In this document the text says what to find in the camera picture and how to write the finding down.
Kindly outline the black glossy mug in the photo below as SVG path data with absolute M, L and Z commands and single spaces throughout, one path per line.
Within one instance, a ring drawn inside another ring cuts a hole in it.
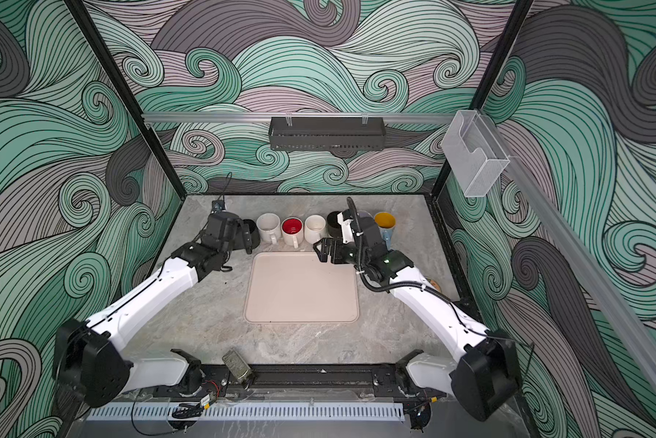
M 251 219 L 244 219 L 242 224 L 242 243 L 247 254 L 251 254 L 261 242 L 257 224 Z

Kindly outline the blue mug yellow inside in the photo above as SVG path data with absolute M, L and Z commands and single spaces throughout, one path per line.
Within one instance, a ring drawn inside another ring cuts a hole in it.
M 374 216 L 374 219 L 380 229 L 382 239 L 390 243 L 395 231 L 395 226 L 397 225 L 397 220 L 395 220 L 395 217 L 388 212 L 380 212 Z

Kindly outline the black mug white base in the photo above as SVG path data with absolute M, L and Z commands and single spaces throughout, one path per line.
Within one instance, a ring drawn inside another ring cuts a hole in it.
M 341 239 L 343 237 L 342 226 L 338 221 L 340 211 L 333 211 L 326 217 L 326 229 L 329 237 Z

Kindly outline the cream speckled mug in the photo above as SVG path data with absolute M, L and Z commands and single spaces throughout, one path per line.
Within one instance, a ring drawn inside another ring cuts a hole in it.
M 282 239 L 282 220 L 278 215 L 265 213 L 258 217 L 256 226 L 262 242 L 277 245 Z

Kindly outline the tall white mug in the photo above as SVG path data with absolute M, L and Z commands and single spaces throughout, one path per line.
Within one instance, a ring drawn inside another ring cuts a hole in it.
M 322 215 L 307 217 L 304 221 L 304 240 L 312 245 L 325 237 L 328 237 L 325 218 Z

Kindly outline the white ribbed-bottom mug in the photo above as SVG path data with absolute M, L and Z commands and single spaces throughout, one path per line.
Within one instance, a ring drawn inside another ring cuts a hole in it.
M 298 249 L 304 242 L 304 223 L 297 217 L 286 218 L 281 225 L 282 238 L 287 246 Z

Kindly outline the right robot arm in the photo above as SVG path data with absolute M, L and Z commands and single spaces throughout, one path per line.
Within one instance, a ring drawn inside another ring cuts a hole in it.
M 521 388 L 515 341 L 490 330 L 438 292 L 414 262 L 387 247 L 371 217 L 338 215 L 339 238 L 313 244 L 323 263 L 351 265 L 363 285 L 388 293 L 410 308 L 447 348 L 451 361 L 418 353 L 406 361 L 406 376 L 418 388 L 451 394 L 465 412 L 484 422 Z

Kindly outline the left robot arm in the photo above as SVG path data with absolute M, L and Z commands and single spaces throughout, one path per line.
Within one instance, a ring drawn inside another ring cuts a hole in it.
M 180 349 L 165 357 L 127 359 L 129 341 L 167 304 L 209 274 L 230 272 L 231 254 L 250 254 L 260 244 L 253 220 L 222 210 L 209 215 L 192 241 L 165 259 L 161 268 L 104 310 L 83 321 L 69 319 L 56 332 L 53 376 L 92 408 L 133 390 L 169 387 L 184 396 L 202 388 L 201 362 Z

